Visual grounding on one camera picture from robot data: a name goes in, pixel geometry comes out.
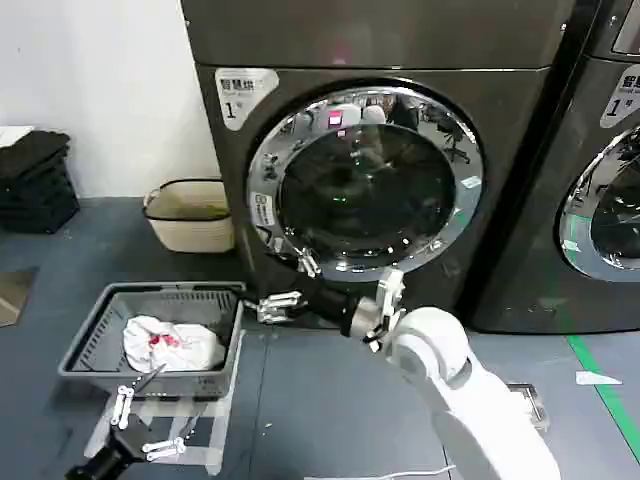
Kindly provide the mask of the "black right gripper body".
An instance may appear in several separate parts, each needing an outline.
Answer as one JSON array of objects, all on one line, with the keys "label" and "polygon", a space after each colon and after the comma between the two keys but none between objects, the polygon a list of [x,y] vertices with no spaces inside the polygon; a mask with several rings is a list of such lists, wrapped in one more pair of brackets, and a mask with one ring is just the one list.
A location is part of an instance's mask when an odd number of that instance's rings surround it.
[{"label": "black right gripper body", "polygon": [[304,297],[311,312],[335,325],[344,337],[351,336],[353,317],[358,306],[356,294],[317,284],[309,287]]}]

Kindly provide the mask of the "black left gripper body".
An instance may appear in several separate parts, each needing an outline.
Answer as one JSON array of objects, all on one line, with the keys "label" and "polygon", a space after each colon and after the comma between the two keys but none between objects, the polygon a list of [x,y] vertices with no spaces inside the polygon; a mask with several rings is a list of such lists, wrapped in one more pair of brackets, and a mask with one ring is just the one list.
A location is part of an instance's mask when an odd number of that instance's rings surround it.
[{"label": "black left gripper body", "polygon": [[132,418],[124,430],[110,426],[102,448],[84,465],[72,467],[66,479],[109,480],[119,476],[134,463],[145,461],[142,446],[146,442],[146,424]]}]

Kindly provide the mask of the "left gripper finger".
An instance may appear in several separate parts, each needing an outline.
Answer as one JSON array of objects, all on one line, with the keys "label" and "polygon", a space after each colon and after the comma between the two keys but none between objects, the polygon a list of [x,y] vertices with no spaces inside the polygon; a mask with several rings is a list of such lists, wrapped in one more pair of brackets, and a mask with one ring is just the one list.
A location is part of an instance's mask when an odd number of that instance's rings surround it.
[{"label": "left gripper finger", "polygon": [[110,420],[112,427],[120,431],[128,428],[133,400],[136,397],[143,398],[156,394],[156,392],[150,390],[149,387],[155,381],[156,377],[164,372],[166,366],[167,364],[163,363],[148,372],[138,372],[130,384],[118,386]]},{"label": "left gripper finger", "polygon": [[191,416],[174,438],[143,444],[141,452],[143,454],[183,454],[186,451],[186,442],[193,436],[199,418],[200,414]]}]

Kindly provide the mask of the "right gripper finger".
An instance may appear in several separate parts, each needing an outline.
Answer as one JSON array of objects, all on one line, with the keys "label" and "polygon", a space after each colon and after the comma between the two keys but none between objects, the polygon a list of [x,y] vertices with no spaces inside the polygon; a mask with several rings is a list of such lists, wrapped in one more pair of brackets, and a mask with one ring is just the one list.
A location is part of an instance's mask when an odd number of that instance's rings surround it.
[{"label": "right gripper finger", "polygon": [[261,324],[291,322],[307,308],[307,302],[299,291],[271,294],[260,299],[244,296],[242,302],[255,312]]},{"label": "right gripper finger", "polygon": [[321,267],[314,253],[308,248],[284,248],[275,250],[273,256],[287,268],[303,273],[309,278],[318,278],[321,276]]}]

